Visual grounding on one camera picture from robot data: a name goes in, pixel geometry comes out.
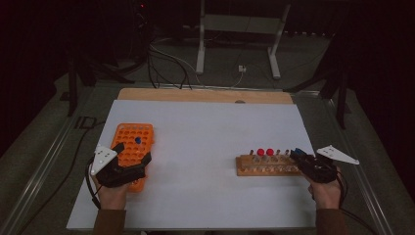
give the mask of red ball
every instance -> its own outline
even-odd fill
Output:
[[[273,149],[267,149],[266,150],[266,155],[273,156],[274,155],[274,150]]]
[[[258,149],[256,151],[256,154],[259,155],[259,156],[263,156],[265,154],[265,151],[263,149]]]

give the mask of white paper sheet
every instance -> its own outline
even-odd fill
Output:
[[[145,188],[127,198],[126,229],[314,226],[303,177],[236,175],[235,158],[250,150],[313,153],[296,105],[115,100],[99,144],[110,146],[123,122],[155,131]],[[91,229],[96,213],[83,182],[67,228]]]

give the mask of orange plastic tray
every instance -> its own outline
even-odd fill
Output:
[[[138,165],[143,157],[149,153],[154,143],[153,126],[148,123],[120,123],[115,132],[111,148],[124,143],[124,150],[118,154],[120,166]],[[140,178],[132,182],[128,190],[141,192],[147,178]]]

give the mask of human hand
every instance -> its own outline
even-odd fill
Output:
[[[339,208],[342,190],[337,180],[330,183],[317,183],[305,174],[303,176],[310,183],[308,186],[308,192],[312,195],[317,209]]]
[[[92,175],[95,188],[98,190],[102,210],[124,210],[126,205],[127,191],[131,183],[116,188],[108,188],[101,185],[95,175]]]

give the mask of white triangular marker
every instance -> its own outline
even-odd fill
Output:
[[[335,147],[331,145],[325,148],[322,148],[322,149],[318,149],[317,153],[332,160],[337,160],[337,161],[341,161],[341,162],[345,162],[345,163],[349,163],[353,165],[360,164],[359,160],[349,157],[348,155],[340,152],[339,150],[337,150]]]
[[[98,145],[95,149],[95,159],[92,164],[91,174],[97,174],[104,166],[106,166],[117,155],[116,151],[107,147]]]

